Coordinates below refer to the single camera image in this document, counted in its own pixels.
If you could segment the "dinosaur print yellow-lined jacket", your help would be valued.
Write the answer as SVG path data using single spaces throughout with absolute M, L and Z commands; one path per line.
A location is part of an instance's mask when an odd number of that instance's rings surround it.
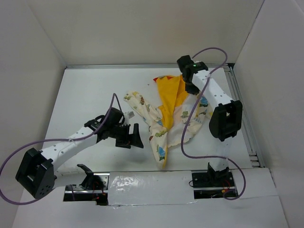
M 128 91 L 124 101 L 148 125 L 149 144 L 160 169 L 164 169 L 170 147 L 188 142 L 212 116 L 212 107 L 205 97 L 193 106 L 198 96 L 188 94 L 182 76 L 161 76 L 154 79 L 161 105 L 156 107 L 137 91 Z

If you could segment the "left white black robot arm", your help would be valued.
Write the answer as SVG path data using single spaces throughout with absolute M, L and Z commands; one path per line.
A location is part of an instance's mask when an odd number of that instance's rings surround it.
M 84 164 L 62 173 L 58 168 L 81 151 L 107 138 L 115 139 L 115 146 L 130 149 L 143 148 L 139 125 L 130 132 L 129 116 L 110 108 L 105 115 L 89 120 L 75 134 L 40 151 L 31 148 L 25 152 L 16 174 L 19 182 L 36 200 L 48 195 L 54 188 L 77 184 L 84 190 L 107 189 L 107 180 L 95 175 Z

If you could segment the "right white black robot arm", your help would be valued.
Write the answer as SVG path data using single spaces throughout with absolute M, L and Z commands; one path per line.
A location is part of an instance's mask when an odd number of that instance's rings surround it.
M 208 155 L 213 160 L 208 163 L 207 180 L 212 186 L 218 186 L 228 178 L 228 157 L 232 138 L 241 129 L 243 105 L 233 100 L 217 82 L 211 78 L 208 67 L 203 62 L 194 62 L 189 55 L 177 60 L 178 67 L 185 82 L 188 94 L 198 95 L 198 99 L 206 98 L 212 108 L 209 121 L 211 135 L 218 139 L 215 155 Z

